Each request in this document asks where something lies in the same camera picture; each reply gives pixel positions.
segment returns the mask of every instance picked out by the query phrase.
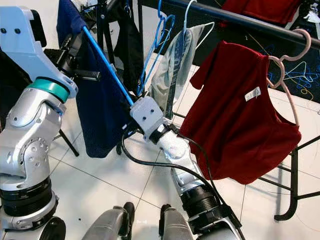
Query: pink hanger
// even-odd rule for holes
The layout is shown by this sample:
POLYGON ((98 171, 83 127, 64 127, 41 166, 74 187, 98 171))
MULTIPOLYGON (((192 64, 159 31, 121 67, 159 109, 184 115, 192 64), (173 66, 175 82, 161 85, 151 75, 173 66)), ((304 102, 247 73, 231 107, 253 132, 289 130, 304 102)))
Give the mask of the pink hanger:
POLYGON ((276 89, 280 85, 282 86, 283 90, 285 91, 285 93, 286 93, 286 95, 287 95, 287 97, 289 99, 289 102, 290 102, 290 105, 291 105, 291 108, 292 108, 292 111, 293 111, 293 115, 294 115, 295 124, 297 126, 299 126, 297 110, 296 110, 294 101, 292 99, 291 93, 290 93, 290 91, 289 91, 289 89, 288 89, 288 87, 287 87, 287 85, 285 84, 285 81, 284 81, 285 75, 286 75, 286 70, 285 70, 285 65, 283 63, 283 60, 294 62, 294 61, 297 61, 297 60, 301 59, 309 51, 309 49, 311 47, 311 36, 304 29, 295 29, 293 31, 297 32, 297 33, 301 33, 302 35, 304 35, 304 37, 306 39, 306 45, 305 45, 304 50, 298 56, 283 55, 282 57, 280 57, 280 59, 277 58, 276 56, 269 56, 269 60, 275 61, 278 64, 278 66, 280 67, 281 77, 280 77, 280 80, 275 84, 273 84, 268 78, 266 78, 266 80, 267 80, 268 84, 270 85, 270 87, 273 88, 273 89, 276 89))

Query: blue rod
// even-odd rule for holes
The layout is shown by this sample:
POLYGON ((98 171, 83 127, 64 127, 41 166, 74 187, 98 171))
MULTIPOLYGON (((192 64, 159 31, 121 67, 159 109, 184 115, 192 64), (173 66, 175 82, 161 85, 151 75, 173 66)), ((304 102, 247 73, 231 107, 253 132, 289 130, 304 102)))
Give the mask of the blue rod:
POLYGON ((130 106, 132 106, 134 104, 134 101, 131 99, 129 93, 127 92, 127 90, 125 89, 124 85, 122 84, 122 82, 119 80, 118 76, 116 75, 115 71, 113 70, 113 68, 111 67, 110 63, 108 62, 105 54, 102 52, 101 48, 99 47, 98 43, 96 42, 96 40, 94 39, 94 37, 91 35, 90 31, 88 30, 88 28, 86 26, 82 27, 83 31, 85 32, 86 36, 88 37, 88 39, 90 40, 90 42, 92 43, 93 47, 97 50, 98 54, 100 55, 100 57, 102 58, 103 62, 105 63, 106 67, 109 69, 112 77, 115 79, 116 83, 119 85, 121 91, 123 92, 125 98, 127 99, 127 101, 129 102, 130 106))

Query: red fabric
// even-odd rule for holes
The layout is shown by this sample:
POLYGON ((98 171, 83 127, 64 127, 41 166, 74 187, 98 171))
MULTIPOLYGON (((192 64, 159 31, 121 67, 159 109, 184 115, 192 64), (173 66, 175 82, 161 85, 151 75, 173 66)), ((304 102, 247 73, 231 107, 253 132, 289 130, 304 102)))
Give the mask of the red fabric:
POLYGON ((268 22, 291 22, 301 0, 227 0, 222 9, 268 22))
MULTIPOLYGON (((249 184, 275 168, 301 140, 299 127, 271 103, 268 67, 268 56, 222 41, 190 80, 203 88, 180 132, 205 148, 213 179, 249 184), (256 87, 261 95, 246 101, 256 87)), ((190 146, 209 179, 202 153, 190 146)))

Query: white tag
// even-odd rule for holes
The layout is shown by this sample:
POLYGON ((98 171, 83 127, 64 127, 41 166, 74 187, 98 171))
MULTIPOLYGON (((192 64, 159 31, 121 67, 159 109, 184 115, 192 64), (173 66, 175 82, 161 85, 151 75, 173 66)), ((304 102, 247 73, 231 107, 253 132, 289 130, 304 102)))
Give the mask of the white tag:
POLYGON ((257 86, 255 89, 253 89, 252 91, 248 92, 244 96, 244 98, 245 98, 245 101, 248 102, 250 99, 257 98, 260 95, 261 95, 261 90, 260 90, 260 87, 257 86))

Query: gray garment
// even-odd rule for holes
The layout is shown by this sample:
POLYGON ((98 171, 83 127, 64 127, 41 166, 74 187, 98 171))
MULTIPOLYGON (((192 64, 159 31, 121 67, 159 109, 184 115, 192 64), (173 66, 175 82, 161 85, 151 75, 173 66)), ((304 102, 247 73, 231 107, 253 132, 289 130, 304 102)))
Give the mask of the gray garment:
POLYGON ((178 41, 183 34, 179 32, 170 43, 152 78, 149 95, 158 103, 166 118, 172 119, 172 106, 179 99, 186 84, 194 60, 197 43, 204 28, 205 25, 187 28, 180 61, 175 56, 175 48, 179 47, 178 41), (173 96, 169 94, 169 92, 172 92, 170 91, 172 87, 175 88, 173 89, 174 99, 173 96))

